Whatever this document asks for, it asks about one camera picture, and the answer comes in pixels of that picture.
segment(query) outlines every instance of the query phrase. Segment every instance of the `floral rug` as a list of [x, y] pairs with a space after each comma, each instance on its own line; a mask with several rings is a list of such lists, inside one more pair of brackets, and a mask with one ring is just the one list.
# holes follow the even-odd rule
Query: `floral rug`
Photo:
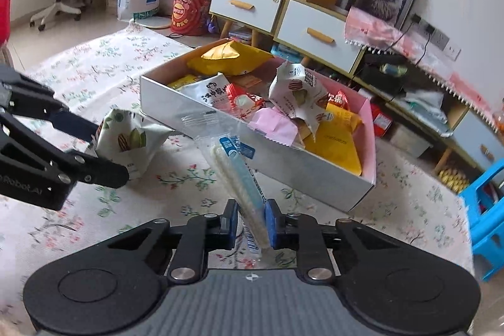
[[[47, 60], [30, 76], [56, 90], [72, 111], [100, 122], [111, 108], [139, 109], [139, 75], [190, 50], [174, 40], [132, 25]], [[86, 144], [39, 120], [26, 121], [57, 147]], [[377, 140], [377, 186], [351, 216], [393, 237], [473, 271], [465, 208], [460, 198]], [[258, 181], [282, 212], [314, 215], [334, 224], [344, 213], [264, 175]], [[220, 181], [190, 138], [170, 138], [142, 179], [114, 190], [78, 184], [64, 208], [53, 212], [0, 197], [0, 315], [21, 332], [34, 330], [23, 307], [23, 284], [37, 268], [155, 218], [185, 224], [194, 215], [221, 213], [227, 200]], [[279, 253], [278, 267], [293, 266]], [[233, 251], [210, 255], [210, 267], [252, 268], [239, 235]]]

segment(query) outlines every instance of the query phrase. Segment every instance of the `red snack wrapper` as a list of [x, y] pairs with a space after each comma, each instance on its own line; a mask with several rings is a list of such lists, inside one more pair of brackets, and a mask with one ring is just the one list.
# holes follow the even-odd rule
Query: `red snack wrapper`
[[329, 104], [334, 104], [342, 109], [350, 111], [350, 104], [348, 103], [346, 94], [341, 90], [336, 94], [329, 93]]
[[241, 119], [264, 107], [264, 99], [262, 97], [249, 94], [245, 89], [236, 84], [228, 84], [226, 86], [226, 94], [231, 108], [238, 111]]

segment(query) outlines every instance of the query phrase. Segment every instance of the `yellow package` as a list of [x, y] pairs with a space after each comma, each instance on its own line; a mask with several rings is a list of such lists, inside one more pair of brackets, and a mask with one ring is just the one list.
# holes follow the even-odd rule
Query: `yellow package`
[[217, 73], [238, 76], [253, 71], [272, 57], [271, 53], [264, 50], [231, 41], [211, 48], [201, 57], [191, 59], [187, 66], [207, 76], [215, 76]]
[[362, 166], [352, 134], [362, 120], [357, 114], [331, 103], [326, 110], [326, 119], [318, 126], [315, 141], [311, 136], [305, 138], [304, 149], [355, 175], [361, 175]]
[[200, 81], [200, 80], [201, 79], [199, 77], [194, 76], [192, 74], [188, 74], [179, 80], [176, 80], [170, 84], [167, 84], [167, 86], [169, 88], [177, 90], [177, 89], [181, 88], [182, 86], [187, 86], [188, 84], [193, 84], [193, 83], [196, 83], [197, 81]]

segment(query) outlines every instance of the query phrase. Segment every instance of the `red bag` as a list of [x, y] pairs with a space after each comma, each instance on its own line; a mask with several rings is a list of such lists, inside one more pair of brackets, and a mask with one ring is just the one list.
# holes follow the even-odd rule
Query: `red bag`
[[0, 0], [0, 46], [9, 40], [11, 35], [11, 0]]

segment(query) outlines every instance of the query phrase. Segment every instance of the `blue plastic stool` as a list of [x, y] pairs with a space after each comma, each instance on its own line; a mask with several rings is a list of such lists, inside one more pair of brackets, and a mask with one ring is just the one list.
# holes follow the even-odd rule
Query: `blue plastic stool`
[[[481, 255], [491, 265], [483, 275], [484, 281], [504, 266], [504, 201], [494, 203], [483, 191], [483, 187], [502, 170], [504, 160], [496, 162], [460, 193], [467, 206], [473, 254]], [[483, 213], [480, 204], [486, 208]]]

